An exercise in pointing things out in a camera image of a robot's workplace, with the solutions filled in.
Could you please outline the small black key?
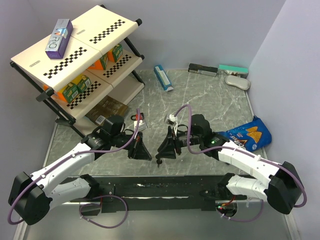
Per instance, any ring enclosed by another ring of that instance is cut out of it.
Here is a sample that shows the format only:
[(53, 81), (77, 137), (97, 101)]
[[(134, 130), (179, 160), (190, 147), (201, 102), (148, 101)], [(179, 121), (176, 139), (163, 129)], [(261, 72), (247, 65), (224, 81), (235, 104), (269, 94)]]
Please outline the small black key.
[(163, 163), (163, 161), (162, 159), (159, 158), (156, 160), (156, 163), (157, 163), (157, 167), (159, 167)]

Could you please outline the orange black padlock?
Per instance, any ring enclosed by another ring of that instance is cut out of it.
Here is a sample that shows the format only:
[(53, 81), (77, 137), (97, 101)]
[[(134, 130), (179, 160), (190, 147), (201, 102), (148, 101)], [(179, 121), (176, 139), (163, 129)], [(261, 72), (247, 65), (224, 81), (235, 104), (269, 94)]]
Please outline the orange black padlock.
[[(138, 114), (132, 115), (132, 116), (130, 117), (130, 119), (131, 119), (132, 121), (137, 121), (137, 120), (138, 120)], [(140, 120), (144, 120), (144, 119), (145, 119), (143, 112), (140, 113), (139, 119), (140, 119)]]

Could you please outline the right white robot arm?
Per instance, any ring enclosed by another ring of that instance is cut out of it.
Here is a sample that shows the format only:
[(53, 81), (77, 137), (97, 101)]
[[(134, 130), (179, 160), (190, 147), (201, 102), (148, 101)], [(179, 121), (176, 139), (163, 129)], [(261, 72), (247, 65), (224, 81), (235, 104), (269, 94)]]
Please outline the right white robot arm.
[(282, 164), (268, 161), (249, 152), (225, 136), (212, 131), (202, 114), (190, 117), (186, 131), (178, 130), (177, 119), (171, 114), (166, 119), (168, 131), (157, 149), (156, 159), (176, 159), (183, 147), (198, 145), (202, 153), (218, 161), (232, 165), (250, 175), (249, 178), (226, 174), (218, 193), (223, 199), (247, 196), (269, 203), (278, 212), (288, 215), (297, 207), (303, 194), (303, 184), (296, 168), (289, 162)]

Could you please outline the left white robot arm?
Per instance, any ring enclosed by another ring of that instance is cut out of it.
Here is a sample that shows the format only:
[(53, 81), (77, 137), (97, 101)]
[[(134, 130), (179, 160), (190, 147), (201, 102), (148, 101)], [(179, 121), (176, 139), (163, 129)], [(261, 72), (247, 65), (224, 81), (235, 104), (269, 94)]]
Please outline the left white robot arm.
[(28, 225), (43, 219), (53, 208), (76, 199), (93, 201), (98, 198), (100, 184), (89, 174), (73, 181), (63, 181), (71, 173), (97, 160), (100, 156), (120, 150), (127, 157), (150, 161), (152, 156), (143, 143), (138, 129), (130, 134), (123, 128), (124, 118), (111, 115), (102, 126), (86, 135), (69, 153), (50, 165), (32, 173), (21, 172), (13, 181), (8, 203), (10, 212), (16, 212)]

